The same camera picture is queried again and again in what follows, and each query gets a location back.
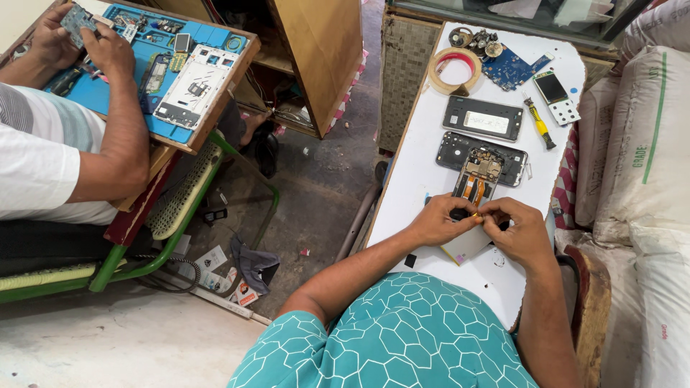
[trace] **white shirt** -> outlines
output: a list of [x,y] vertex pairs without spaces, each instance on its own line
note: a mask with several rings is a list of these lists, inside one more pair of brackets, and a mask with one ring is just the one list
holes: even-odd
[[105,128],[77,103],[0,84],[0,220],[109,224],[117,209],[105,201],[65,204],[79,151],[98,153]]

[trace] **mobile phone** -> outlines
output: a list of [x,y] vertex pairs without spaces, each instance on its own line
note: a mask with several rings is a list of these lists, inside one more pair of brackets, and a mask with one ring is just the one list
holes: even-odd
[[523,111],[520,106],[451,95],[442,126],[515,142],[520,134]]
[[553,71],[537,74],[532,77],[532,80],[558,125],[567,125],[580,119],[575,103],[570,99]]
[[517,186],[522,180],[522,172],[527,163],[527,153],[514,148],[475,139],[453,131],[443,134],[441,145],[436,155],[436,163],[456,171],[465,167],[472,149],[491,151],[502,158],[498,183],[507,186]]

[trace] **small lcd screen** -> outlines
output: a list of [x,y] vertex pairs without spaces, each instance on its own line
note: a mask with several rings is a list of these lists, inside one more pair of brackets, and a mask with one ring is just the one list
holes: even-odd
[[565,89],[563,89],[563,86],[560,84],[555,74],[535,78],[534,82],[536,82],[539,89],[542,90],[542,94],[548,104],[568,98],[568,93],[565,92]]
[[175,51],[189,51],[189,34],[175,35]]

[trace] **smartphone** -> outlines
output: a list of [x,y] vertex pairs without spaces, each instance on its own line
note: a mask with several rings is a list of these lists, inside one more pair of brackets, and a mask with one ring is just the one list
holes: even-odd
[[443,134],[441,145],[436,155],[436,163],[456,171],[462,171],[471,156],[471,151],[491,151],[502,159],[498,183],[507,186],[517,186],[522,180],[522,173],[527,163],[527,153],[514,148],[475,139],[447,131]]
[[442,126],[515,142],[520,134],[523,111],[520,106],[451,95]]

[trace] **tape roll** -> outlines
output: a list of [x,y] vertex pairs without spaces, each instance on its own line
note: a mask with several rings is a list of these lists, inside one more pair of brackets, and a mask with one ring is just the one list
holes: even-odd
[[[470,66],[470,71],[472,76],[467,81],[462,84],[451,85],[443,82],[440,77],[440,73],[436,71],[436,68],[440,63],[448,61],[450,59],[459,59],[464,61],[468,66]],[[482,74],[482,63],[480,62],[477,55],[475,55],[470,50],[464,48],[445,48],[434,55],[427,70],[429,76],[429,83],[431,86],[445,95],[457,94],[468,96],[468,90],[477,83],[479,76]]]

